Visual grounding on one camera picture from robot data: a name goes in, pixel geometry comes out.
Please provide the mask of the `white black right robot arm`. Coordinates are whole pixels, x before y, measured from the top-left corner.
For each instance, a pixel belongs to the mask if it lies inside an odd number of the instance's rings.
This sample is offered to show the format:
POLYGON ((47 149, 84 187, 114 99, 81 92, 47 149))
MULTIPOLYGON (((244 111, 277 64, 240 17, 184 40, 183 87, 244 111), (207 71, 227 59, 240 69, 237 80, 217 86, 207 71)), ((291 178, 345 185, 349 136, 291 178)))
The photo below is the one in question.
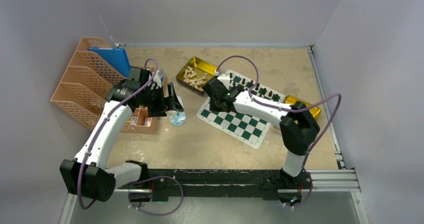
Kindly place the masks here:
POLYGON ((211 111, 251 115, 276 126, 287 149, 280 180, 288 188, 300 182, 308 149, 320 131, 304 103, 297 101, 290 105, 257 97, 243 87, 227 87, 219 76, 202 88, 209 97, 211 111))

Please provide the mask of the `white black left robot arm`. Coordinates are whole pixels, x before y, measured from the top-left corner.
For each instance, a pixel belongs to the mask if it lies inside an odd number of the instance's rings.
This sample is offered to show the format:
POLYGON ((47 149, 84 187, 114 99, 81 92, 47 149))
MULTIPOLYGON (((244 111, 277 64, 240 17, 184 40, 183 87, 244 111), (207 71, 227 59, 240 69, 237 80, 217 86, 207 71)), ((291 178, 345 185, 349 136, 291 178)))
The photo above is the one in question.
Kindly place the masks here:
POLYGON ((141 106, 150 117, 165 117, 168 111, 183 111, 173 83, 166 85, 168 96, 156 72, 132 67, 128 78, 114 85, 107 94, 106 103, 98 123, 88 140, 72 160, 64 159, 59 171, 67 191, 80 198, 106 202, 115 189, 132 184, 138 189, 146 187, 149 175, 145 164, 126 161, 107 168, 114 144, 126 121, 141 106))

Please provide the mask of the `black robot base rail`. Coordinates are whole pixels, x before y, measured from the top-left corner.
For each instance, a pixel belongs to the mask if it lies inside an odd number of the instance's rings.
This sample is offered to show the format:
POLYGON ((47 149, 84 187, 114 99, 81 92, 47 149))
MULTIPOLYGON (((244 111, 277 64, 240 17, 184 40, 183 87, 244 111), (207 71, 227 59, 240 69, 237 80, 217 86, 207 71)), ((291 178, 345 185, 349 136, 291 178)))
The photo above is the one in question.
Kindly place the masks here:
POLYGON ((293 178, 282 170, 147 169, 146 184, 129 183, 123 189, 152 191, 154 202, 170 197, 261 198, 265 201, 297 203, 312 184, 310 173, 293 178))

